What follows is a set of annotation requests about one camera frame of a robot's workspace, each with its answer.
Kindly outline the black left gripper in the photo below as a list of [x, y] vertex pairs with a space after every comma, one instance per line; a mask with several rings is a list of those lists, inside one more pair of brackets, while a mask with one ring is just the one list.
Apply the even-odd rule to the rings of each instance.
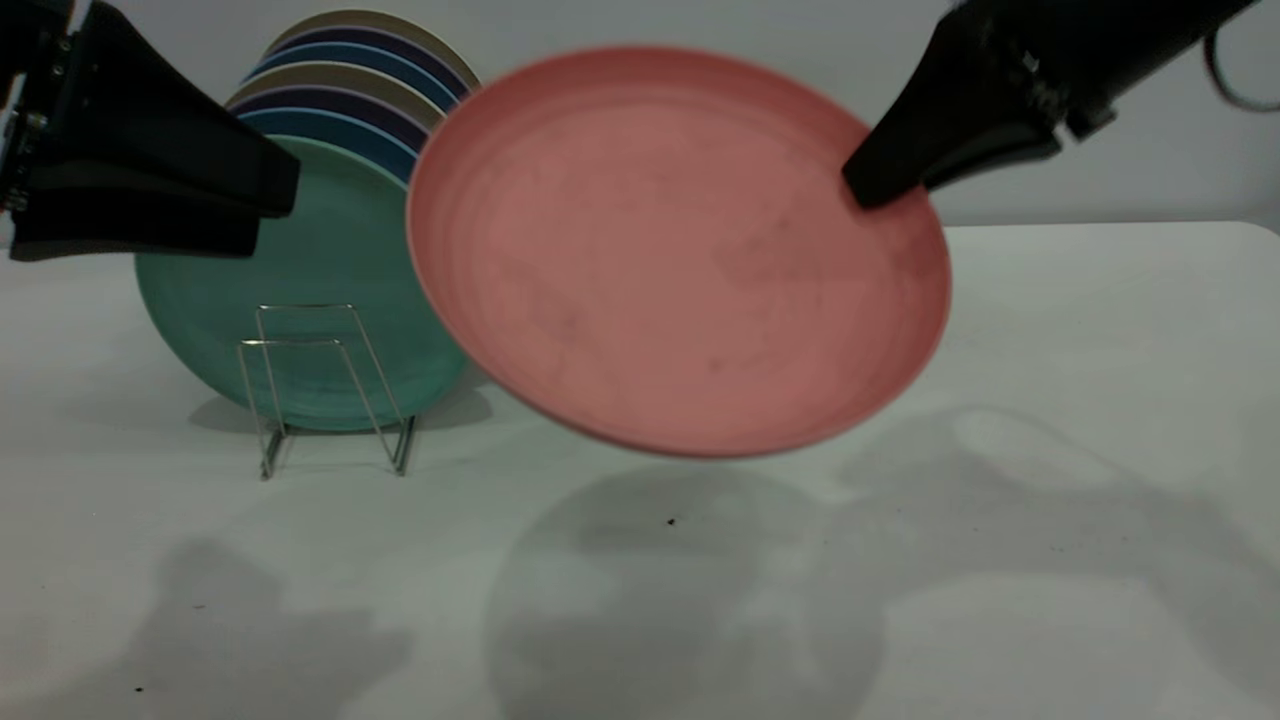
[[74, 5], [1, 3], [10, 258], [251, 256], [261, 217], [294, 208], [298, 159], [191, 83], [113, 5], [91, 4], [70, 44]]

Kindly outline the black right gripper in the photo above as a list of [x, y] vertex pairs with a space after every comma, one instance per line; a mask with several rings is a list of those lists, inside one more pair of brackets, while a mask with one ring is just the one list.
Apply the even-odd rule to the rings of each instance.
[[861, 208], [1050, 159], [1249, 1], [963, 1], [844, 165]]

